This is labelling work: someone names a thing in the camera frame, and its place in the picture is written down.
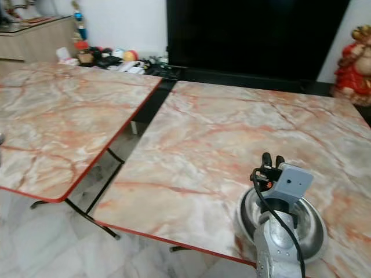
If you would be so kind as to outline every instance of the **cabinet drawer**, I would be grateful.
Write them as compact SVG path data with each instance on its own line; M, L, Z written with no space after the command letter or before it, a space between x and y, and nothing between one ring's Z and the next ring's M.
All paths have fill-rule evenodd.
M0 36L0 59L25 60L23 47L18 36Z

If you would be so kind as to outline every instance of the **statue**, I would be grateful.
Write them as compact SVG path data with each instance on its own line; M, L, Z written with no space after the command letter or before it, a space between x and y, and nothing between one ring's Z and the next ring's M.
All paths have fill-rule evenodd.
M344 48L343 57L338 62L332 94L368 107L371 106L371 26L356 28L352 37L355 42Z
M11 0L14 12L23 20L41 17L35 7L34 0Z
M2 20L6 21L8 23L19 22L19 19L15 18L15 17L11 16L9 13L7 13L5 4L9 5L9 3L6 3L3 0L0 0L0 23L1 23Z

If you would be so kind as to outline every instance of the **red table edge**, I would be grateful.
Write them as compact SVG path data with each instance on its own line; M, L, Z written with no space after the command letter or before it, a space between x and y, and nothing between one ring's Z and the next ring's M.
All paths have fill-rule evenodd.
M137 231L134 231L134 230L118 227L118 226L111 225L111 224L101 222L101 221L98 221L98 220L96 220L96 222L98 224L102 225L102 226L106 226L106 227L109 227L109 228L120 230L120 231L123 231L123 232L126 232L126 233L132 233L134 235L148 237L150 239L159 240L160 242L165 242L165 243L169 243L169 244L172 244L172 245L175 245L175 246L185 247L185 248L188 248L188 249L192 249L192 250L195 250L195 251L199 251L199 252L202 252L202 253L213 255L213 256L216 256L216 257L223 258L223 259L229 259L231 261L239 262L239 263L242 263L242 264L245 264L245 265L250 265L250 266L256 268L256 263L247 261L245 259L235 258L235 257L232 257L232 256L220 254L220 253L210 251L210 250L207 250L207 249L203 249L203 248L195 247L195 246L192 246L192 245L188 245L188 244L185 244L185 243L176 242L174 240L164 239L162 237L150 235L150 234L147 234L147 233L137 232Z
M23 195L23 196L26 196L26 197L30 197L30 198L33 198L33 199L36 199L36 200L45 201L45 202L48 202L48 203L61 203L64 200L66 200L66 198L69 196L69 194L76 188L76 186L83 180L83 178L85 178L85 176L90 171L90 169L94 166L94 164L106 152L106 150L109 148L109 146L112 144L112 142L115 141L115 139L122 133L122 131L128 126L128 124L136 116L136 114L139 112L139 110L143 107L143 105L153 95L154 91L156 91L156 89L160 85L161 81L162 81L162 78L159 79L158 83L154 86L154 88L148 94L148 96L141 102L141 104L137 107L137 109L134 111L134 113L132 113L132 115L129 117L129 119L123 124L123 126L112 137L112 139L109 140L109 142L104 146L104 148L102 149L102 151L92 160L92 162L90 163L90 165L85 169L84 172L82 172L82 174L80 175L80 177L73 183L73 185L68 189L68 191L64 195L62 195L61 197L59 197L57 199L48 199L48 198L44 198L44 197L39 197L37 195L33 195L33 194L29 194L29 193L24 193L24 192L18 191L16 189L6 188L6 187L3 187L3 186L0 186L0 189L6 190L6 191L10 191L10 192L13 192L13 193L16 193L16 194L20 194L20 195Z

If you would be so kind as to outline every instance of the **red figurine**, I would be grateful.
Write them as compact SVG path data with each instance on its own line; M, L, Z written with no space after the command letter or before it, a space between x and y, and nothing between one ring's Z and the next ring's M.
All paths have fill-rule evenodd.
M339 60L334 97L347 98L353 104L371 105L371 26L364 25L352 32L355 42L343 50Z

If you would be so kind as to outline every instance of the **black cable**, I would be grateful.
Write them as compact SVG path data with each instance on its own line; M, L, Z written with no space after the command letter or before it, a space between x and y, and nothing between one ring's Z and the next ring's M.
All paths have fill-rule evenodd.
M297 250L297 257L298 257L298 260L300 262L301 276L302 276L302 278L305 278L305 263L304 263L304 260L303 260L303 253L301 252L301 248L300 248L299 242L297 241L297 239L296 239L294 233L291 231L291 229L284 223L284 221L270 207L270 205L267 203L267 201L265 200L265 198L262 196L262 194L260 192L259 184L258 184L258 181L257 181L257 178L256 178L256 172L257 171L260 171L260 169L259 168L255 168L253 170L253 173L252 173L252 178L253 178L253 183L254 183L255 191L256 191L256 193L257 193L260 201L263 203L263 205L265 205L267 207L268 211L274 216L274 218L277 219L277 221L280 223L280 225L283 227L283 229L285 229L287 231L287 233L291 237L292 241L294 242L294 245L295 245L296 250Z

